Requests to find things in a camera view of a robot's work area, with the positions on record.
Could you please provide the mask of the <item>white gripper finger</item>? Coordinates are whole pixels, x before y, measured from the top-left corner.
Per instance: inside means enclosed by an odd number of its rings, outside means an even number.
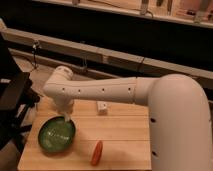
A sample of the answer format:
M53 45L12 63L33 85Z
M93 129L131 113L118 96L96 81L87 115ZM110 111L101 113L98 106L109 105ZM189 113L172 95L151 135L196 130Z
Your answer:
M70 118L70 115L69 115L69 114L64 113L64 114L63 114L63 116L64 116L64 120L65 120L65 121L70 121L70 120L71 120L71 118Z

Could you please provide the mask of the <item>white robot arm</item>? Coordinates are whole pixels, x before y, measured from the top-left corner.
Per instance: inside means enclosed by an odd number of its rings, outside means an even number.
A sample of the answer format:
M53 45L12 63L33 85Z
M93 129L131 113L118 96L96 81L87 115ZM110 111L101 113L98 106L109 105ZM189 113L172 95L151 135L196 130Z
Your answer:
M43 91L60 110L72 99L146 105L152 171L213 171L208 99L200 84L188 76L74 81L72 71L59 66Z

